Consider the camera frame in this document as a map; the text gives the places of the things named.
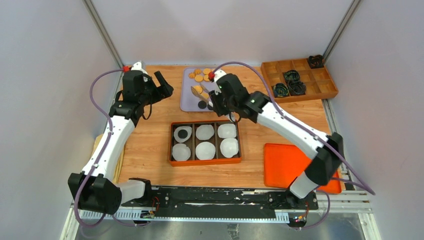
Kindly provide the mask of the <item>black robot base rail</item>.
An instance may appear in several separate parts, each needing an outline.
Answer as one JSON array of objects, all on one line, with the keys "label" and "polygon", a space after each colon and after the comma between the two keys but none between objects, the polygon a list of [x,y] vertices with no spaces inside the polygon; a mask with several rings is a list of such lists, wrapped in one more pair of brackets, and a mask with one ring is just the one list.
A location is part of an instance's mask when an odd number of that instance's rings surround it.
[{"label": "black robot base rail", "polygon": [[183,219],[271,220],[277,211],[304,214],[319,208],[316,194],[295,200],[285,189],[154,186],[149,200],[124,207],[151,207],[157,217]]}]

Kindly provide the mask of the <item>metal tongs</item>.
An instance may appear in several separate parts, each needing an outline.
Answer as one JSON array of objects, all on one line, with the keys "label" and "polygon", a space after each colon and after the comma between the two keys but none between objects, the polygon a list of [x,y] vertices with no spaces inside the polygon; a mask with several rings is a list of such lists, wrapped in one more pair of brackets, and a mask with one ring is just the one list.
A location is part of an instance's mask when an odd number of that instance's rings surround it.
[{"label": "metal tongs", "polygon": [[235,124],[238,123],[242,119],[241,117],[239,117],[238,119],[236,119],[236,116],[233,113],[231,113],[231,112],[229,112],[228,114],[223,114],[222,112],[216,110],[215,107],[214,107],[214,105],[213,105],[213,103],[212,103],[212,101],[209,99],[209,97],[206,97],[206,94],[209,93],[209,90],[207,90],[206,87],[203,86],[202,84],[196,85],[196,86],[191,86],[190,89],[191,89],[191,93],[195,97],[199,98],[201,101],[205,102],[206,105],[207,105],[206,107],[209,110],[215,112],[218,117],[225,116],[231,122],[233,122]]}]

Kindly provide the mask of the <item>lavender cookie tray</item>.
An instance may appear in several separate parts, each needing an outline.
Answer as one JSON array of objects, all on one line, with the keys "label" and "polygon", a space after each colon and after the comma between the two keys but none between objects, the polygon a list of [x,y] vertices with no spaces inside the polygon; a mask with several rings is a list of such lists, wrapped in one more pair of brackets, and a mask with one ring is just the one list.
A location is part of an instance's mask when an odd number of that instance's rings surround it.
[{"label": "lavender cookie tray", "polygon": [[193,73],[195,69],[214,68],[210,65],[206,66],[189,66],[186,67],[182,72],[182,83],[181,83],[181,96],[180,96],[180,109],[184,112],[211,112],[208,108],[198,108],[198,102],[201,101],[199,98],[194,96],[191,92],[191,87],[202,84],[209,91],[214,90],[215,86],[213,82],[202,81],[196,82],[195,78],[189,78],[189,74]]}]

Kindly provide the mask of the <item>black sandwich cookie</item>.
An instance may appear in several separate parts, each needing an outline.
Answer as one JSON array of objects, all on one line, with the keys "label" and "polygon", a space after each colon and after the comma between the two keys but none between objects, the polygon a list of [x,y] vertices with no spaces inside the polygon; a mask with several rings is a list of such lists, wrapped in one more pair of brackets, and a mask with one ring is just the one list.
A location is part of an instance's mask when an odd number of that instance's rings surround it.
[{"label": "black sandwich cookie", "polygon": [[186,129],[181,129],[178,131],[177,136],[180,139],[185,139],[189,135],[188,131]]},{"label": "black sandwich cookie", "polygon": [[200,100],[199,102],[198,102],[198,104],[197,104],[197,106],[198,106],[198,108],[199,109],[206,109],[207,108],[207,103],[205,102],[205,101],[203,101],[203,100]]}]

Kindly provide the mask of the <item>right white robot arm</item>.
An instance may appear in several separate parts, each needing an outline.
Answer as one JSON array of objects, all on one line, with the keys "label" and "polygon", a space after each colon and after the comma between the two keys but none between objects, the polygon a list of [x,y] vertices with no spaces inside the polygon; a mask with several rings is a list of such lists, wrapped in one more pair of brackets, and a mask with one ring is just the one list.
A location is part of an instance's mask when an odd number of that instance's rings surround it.
[{"label": "right white robot arm", "polygon": [[311,160],[288,187],[285,201],[290,208],[298,209],[310,192],[329,183],[344,161],[340,134],[328,135],[313,129],[283,110],[269,93],[249,93],[235,74],[218,68],[207,76],[214,86],[208,92],[208,104],[219,117],[230,118],[236,113],[265,126],[289,140]]}]

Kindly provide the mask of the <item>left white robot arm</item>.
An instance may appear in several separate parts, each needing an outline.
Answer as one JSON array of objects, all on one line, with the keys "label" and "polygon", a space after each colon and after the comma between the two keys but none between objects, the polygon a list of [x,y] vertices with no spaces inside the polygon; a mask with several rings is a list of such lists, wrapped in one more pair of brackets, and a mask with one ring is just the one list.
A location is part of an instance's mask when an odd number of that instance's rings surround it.
[{"label": "left white robot arm", "polygon": [[[122,73],[122,90],[115,95],[109,111],[95,101],[93,91],[104,76]],[[152,184],[149,180],[132,177],[124,183],[114,183],[113,178],[119,157],[140,119],[147,120],[144,108],[151,107],[165,96],[161,93],[168,84],[160,72],[160,86],[156,86],[142,61],[102,73],[91,84],[89,97],[94,107],[106,117],[106,127],[98,146],[80,173],[72,173],[68,186],[74,200],[73,212],[80,218],[81,211],[114,215],[122,204],[138,203],[142,207],[153,201]]]}]

